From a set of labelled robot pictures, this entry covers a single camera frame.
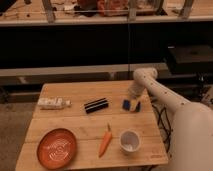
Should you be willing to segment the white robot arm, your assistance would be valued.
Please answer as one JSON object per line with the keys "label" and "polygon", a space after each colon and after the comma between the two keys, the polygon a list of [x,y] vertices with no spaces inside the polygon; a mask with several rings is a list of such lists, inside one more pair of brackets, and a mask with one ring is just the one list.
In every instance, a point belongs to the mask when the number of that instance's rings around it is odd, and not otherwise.
{"label": "white robot arm", "polygon": [[213,110],[165,87],[157,76],[153,67],[136,69],[128,94],[137,99],[147,90],[173,113],[168,171],[213,171]]}

